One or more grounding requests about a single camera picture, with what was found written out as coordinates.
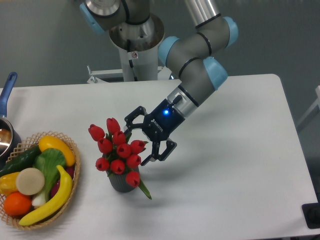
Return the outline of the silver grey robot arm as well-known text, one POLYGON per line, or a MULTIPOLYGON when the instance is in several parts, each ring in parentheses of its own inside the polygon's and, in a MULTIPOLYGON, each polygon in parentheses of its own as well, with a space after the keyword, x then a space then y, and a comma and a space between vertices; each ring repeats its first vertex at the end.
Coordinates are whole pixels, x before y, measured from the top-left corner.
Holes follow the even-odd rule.
POLYGON ((80 11, 96 33, 109 33, 118 48, 126 82, 156 80, 163 63, 181 83, 152 112, 138 107, 126 118, 126 133, 141 129, 152 142, 146 162, 164 161, 177 144, 170 134, 227 79, 214 54, 238 38, 237 24, 222 17, 213 0, 188 0, 196 33, 165 37, 148 0, 85 0, 80 11))

